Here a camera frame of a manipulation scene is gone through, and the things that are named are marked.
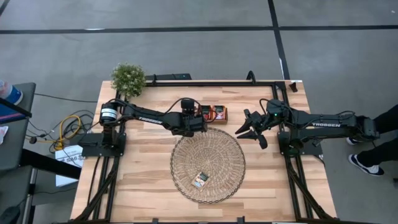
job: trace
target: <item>yellow cable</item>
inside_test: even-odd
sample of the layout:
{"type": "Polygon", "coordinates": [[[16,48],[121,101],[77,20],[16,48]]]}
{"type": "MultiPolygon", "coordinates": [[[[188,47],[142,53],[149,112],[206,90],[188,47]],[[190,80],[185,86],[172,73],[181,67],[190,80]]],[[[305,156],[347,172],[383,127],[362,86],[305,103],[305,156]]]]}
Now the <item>yellow cable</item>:
{"type": "Polygon", "coordinates": [[[61,121],[61,123],[60,123],[60,139],[58,139],[58,140],[46,140],[46,141],[37,140],[37,142],[41,142],[41,143],[55,143],[55,142],[56,142],[56,145],[54,146],[54,149],[55,149],[56,151],[62,150],[62,149],[63,149],[63,143],[62,143],[62,142],[63,142],[64,140],[66,140],[66,139],[70,139],[70,138],[74,137],[74,135],[76,135],[77,132],[79,132],[80,127],[81,127],[81,119],[80,119],[79,116],[77,116],[77,115],[67,116],[67,117],[66,117],[65,119],[63,119],[63,120],[61,121]],[[70,119],[70,118],[76,118],[76,119],[79,121],[78,127],[77,127],[77,129],[76,129],[73,133],[71,133],[71,135],[69,135],[69,136],[64,136],[64,137],[63,137],[63,136],[62,136],[62,125],[63,125],[63,123],[64,123],[66,120],[68,120],[68,119],[70,119]]]}

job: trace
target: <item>black pants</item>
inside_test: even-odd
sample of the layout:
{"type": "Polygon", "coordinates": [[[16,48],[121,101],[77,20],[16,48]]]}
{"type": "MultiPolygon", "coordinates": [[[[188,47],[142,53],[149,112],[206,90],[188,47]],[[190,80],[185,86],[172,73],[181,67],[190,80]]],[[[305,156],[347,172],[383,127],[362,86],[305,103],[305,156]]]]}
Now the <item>black pants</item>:
{"type": "MultiPolygon", "coordinates": [[[[398,105],[378,116],[374,122],[380,134],[398,129],[398,105]]],[[[398,160],[398,138],[358,154],[358,161],[366,167],[393,160],[398,160]]]]}

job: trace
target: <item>black floor stripe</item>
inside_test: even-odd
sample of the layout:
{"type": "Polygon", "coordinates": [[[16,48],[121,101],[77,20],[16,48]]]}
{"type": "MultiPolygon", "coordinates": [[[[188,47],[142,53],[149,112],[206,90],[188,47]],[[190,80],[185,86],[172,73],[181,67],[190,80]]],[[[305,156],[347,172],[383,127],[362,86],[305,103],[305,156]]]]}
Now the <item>black floor stripe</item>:
{"type": "Polygon", "coordinates": [[[261,31],[274,30],[271,26],[219,26],[219,27],[154,27],[115,29],[49,29],[49,30],[0,30],[0,34],[117,34],[141,32],[213,32],[213,31],[261,31]]]}
{"type": "Polygon", "coordinates": [[[2,5],[0,7],[0,16],[1,16],[2,12],[4,12],[4,10],[6,9],[9,2],[10,2],[10,0],[4,0],[4,2],[2,3],[2,5]]]}
{"type": "Polygon", "coordinates": [[[398,29],[398,25],[375,26],[281,26],[279,30],[383,30],[398,29]]]}
{"type": "Polygon", "coordinates": [[[278,50],[280,64],[281,64],[281,67],[282,67],[281,68],[282,69],[282,76],[283,76],[283,79],[290,80],[290,73],[289,73],[289,69],[287,68],[285,50],[284,50],[284,45],[282,43],[282,37],[280,36],[278,19],[276,17],[274,1],[273,0],[268,0],[268,5],[269,5],[270,13],[271,13],[272,26],[274,28],[276,47],[277,47],[277,50],[278,50]]]}

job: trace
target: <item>snack package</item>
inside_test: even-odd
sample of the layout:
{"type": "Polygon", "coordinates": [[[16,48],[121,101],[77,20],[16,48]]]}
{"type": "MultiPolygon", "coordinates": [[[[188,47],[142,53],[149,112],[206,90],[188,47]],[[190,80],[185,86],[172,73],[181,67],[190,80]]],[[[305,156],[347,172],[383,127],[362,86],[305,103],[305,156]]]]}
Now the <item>snack package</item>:
{"type": "Polygon", "coordinates": [[[198,190],[202,191],[205,188],[206,181],[209,179],[209,177],[204,174],[203,172],[200,172],[192,181],[192,185],[194,185],[198,190]]]}
{"type": "Polygon", "coordinates": [[[8,131],[8,126],[0,127],[0,145],[2,144],[2,141],[7,134],[8,131]]]}

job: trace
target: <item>table leg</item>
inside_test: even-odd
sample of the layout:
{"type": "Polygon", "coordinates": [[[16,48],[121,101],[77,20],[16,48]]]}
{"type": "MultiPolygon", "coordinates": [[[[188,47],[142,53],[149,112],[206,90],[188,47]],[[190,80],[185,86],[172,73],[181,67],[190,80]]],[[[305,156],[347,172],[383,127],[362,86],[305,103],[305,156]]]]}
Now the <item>table leg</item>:
{"type": "Polygon", "coordinates": [[[21,166],[32,166],[36,169],[53,172],[73,179],[79,179],[81,172],[81,168],[79,167],[60,162],[56,159],[40,155],[39,153],[32,152],[27,149],[22,150],[21,161],[19,164],[21,166]]]}

